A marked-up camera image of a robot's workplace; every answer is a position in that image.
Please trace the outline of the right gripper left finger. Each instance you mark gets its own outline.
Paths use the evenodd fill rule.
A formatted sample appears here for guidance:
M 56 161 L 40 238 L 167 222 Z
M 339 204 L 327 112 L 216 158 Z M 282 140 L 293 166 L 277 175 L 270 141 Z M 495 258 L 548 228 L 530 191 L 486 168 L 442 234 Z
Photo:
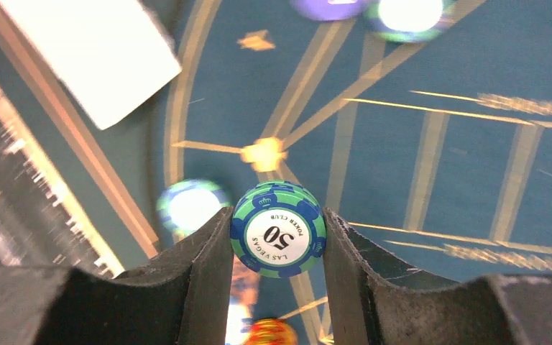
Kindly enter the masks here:
M 0 344 L 223 344 L 232 208 L 115 279 L 0 266 Z

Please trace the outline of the pink white poker chip stack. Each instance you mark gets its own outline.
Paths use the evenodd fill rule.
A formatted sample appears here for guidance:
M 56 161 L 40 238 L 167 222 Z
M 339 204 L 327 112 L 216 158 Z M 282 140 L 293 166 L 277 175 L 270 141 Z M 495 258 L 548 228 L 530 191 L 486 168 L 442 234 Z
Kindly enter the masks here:
M 244 344 L 253 324 L 260 275 L 234 256 L 225 344 Z

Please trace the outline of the green fifty chip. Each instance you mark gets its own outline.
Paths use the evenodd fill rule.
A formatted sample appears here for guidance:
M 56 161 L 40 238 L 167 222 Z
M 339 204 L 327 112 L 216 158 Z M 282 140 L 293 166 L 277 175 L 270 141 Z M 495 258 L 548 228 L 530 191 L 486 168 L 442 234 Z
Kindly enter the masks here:
M 250 270 L 273 278 L 308 271 L 323 256 L 327 230 L 309 190 L 285 180 L 249 189 L 231 217 L 231 245 Z

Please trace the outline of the green poker chip stack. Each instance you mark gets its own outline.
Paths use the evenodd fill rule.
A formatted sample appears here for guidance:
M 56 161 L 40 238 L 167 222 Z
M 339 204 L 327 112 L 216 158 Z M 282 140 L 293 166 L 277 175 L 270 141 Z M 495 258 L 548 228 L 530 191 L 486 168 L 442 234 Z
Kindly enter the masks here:
M 223 207 L 230 205 L 228 193 L 217 183 L 187 179 L 161 193 L 157 199 L 157 215 L 173 239 L 179 240 L 191 235 Z

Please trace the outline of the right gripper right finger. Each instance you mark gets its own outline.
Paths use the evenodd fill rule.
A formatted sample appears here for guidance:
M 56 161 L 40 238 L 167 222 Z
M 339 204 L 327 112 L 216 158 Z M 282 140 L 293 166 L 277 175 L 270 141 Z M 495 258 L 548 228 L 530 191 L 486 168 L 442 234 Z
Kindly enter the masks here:
M 552 275 L 457 283 L 408 264 L 325 208 L 336 344 L 552 344 Z

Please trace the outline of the orange red poker chip stack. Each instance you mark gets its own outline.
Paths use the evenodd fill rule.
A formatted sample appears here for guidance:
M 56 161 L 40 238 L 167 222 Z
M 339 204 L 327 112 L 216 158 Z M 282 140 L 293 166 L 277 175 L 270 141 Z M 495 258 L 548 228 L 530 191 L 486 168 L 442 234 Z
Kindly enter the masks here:
M 265 318 L 252 324 L 244 345 L 298 345 L 298 336 L 283 320 Z

